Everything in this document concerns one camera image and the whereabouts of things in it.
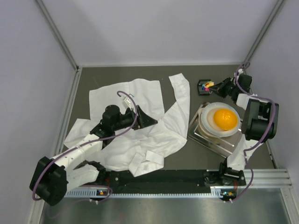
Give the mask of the colourful pompom brooch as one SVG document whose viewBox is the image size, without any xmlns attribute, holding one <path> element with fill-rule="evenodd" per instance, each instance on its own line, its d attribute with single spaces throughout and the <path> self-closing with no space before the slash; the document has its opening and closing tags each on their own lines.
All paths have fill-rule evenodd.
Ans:
<svg viewBox="0 0 299 224">
<path fill-rule="evenodd" d="M 205 92 L 210 92 L 210 87 L 214 86 L 214 82 L 208 81 L 201 85 L 201 89 Z"/>
</svg>

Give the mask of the white shirt garment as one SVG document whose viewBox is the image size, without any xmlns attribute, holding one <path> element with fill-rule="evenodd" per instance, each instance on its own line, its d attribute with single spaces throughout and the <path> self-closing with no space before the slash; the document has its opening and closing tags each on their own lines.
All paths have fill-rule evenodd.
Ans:
<svg viewBox="0 0 299 224">
<path fill-rule="evenodd" d="M 130 82 L 104 86 L 89 92 L 89 119 L 77 119 L 68 133 L 67 148 L 79 143 L 100 122 L 105 108 L 116 105 L 121 112 L 134 105 L 157 124 L 123 132 L 91 158 L 112 171 L 128 170 L 135 177 L 164 167 L 167 156 L 180 150 L 187 142 L 190 116 L 190 84 L 183 74 L 170 76 L 175 103 L 165 110 L 166 97 L 162 96 L 159 81 L 135 79 Z"/>
</svg>

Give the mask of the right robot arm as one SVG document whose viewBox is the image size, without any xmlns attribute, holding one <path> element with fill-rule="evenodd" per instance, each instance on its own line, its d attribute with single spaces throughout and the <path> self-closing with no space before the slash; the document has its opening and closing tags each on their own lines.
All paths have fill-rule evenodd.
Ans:
<svg viewBox="0 0 299 224">
<path fill-rule="evenodd" d="M 221 179 L 240 180 L 255 150 L 268 139 L 273 139 L 277 132 L 279 104 L 250 94 L 251 83 L 251 76 L 240 74 L 216 85 L 205 84 L 203 88 L 222 98 L 230 96 L 238 107 L 245 110 L 241 124 L 242 137 L 234 152 L 220 164 Z"/>
</svg>

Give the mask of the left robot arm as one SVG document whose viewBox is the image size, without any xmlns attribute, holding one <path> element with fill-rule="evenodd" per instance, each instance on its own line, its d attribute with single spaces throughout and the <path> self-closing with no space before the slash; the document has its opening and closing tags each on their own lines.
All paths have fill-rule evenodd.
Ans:
<svg viewBox="0 0 299 224">
<path fill-rule="evenodd" d="M 36 166 L 29 188 L 35 201 L 58 204 L 68 191 L 86 183 L 105 181 L 106 169 L 100 162 L 88 161 L 91 156 L 108 146 L 122 130 L 140 130 L 158 121 L 147 115 L 139 105 L 121 113 L 116 105 L 109 105 L 102 119 L 87 136 L 72 148 L 52 158 L 41 158 Z"/>
</svg>

